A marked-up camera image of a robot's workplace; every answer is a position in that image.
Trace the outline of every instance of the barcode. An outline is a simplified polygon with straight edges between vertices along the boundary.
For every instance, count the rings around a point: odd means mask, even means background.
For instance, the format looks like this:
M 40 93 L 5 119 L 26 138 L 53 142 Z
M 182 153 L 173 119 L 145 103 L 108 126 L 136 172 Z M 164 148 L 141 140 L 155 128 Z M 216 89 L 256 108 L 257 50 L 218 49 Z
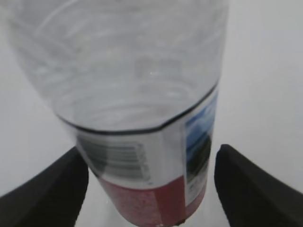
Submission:
M 78 138 L 78 143 L 99 172 L 134 181 L 150 179 L 145 152 L 139 143 L 106 143 L 84 138 Z

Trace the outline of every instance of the image on label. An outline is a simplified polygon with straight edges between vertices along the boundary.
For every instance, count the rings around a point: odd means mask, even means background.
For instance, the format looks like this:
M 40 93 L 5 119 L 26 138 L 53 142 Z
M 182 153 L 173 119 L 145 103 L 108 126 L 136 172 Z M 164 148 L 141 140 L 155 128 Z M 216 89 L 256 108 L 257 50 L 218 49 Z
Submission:
M 206 175 L 210 157 L 217 95 L 186 123 L 187 184 L 193 189 L 195 179 Z

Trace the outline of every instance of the white surface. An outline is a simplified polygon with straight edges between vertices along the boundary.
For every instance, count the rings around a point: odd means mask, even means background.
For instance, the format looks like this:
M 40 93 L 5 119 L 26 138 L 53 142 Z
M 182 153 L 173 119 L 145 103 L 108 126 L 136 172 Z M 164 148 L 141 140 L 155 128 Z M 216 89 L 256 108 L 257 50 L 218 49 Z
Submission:
M 229 38 L 216 120 L 214 156 L 229 143 L 303 192 L 303 1 L 231 0 Z M 72 147 L 27 83 L 0 33 L 0 194 Z M 205 206 L 212 227 L 227 226 L 211 177 Z M 91 177 L 78 227 L 121 226 Z

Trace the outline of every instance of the bottle label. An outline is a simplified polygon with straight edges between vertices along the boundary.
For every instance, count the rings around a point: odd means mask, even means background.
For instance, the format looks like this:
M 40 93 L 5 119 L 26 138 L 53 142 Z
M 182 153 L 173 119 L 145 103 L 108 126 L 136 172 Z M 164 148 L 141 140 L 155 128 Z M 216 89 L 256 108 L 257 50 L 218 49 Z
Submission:
M 173 121 L 136 134 L 76 130 L 79 151 L 129 222 L 170 227 L 199 207 L 206 188 L 216 100 L 217 86 Z

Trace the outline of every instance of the water bottle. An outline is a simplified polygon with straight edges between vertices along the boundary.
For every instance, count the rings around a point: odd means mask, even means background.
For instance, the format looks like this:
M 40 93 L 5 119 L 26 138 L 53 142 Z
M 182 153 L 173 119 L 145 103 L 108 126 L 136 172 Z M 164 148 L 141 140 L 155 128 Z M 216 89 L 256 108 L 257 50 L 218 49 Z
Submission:
M 190 226 L 206 189 L 227 1 L 1 1 L 20 65 L 118 212 L 139 227 Z

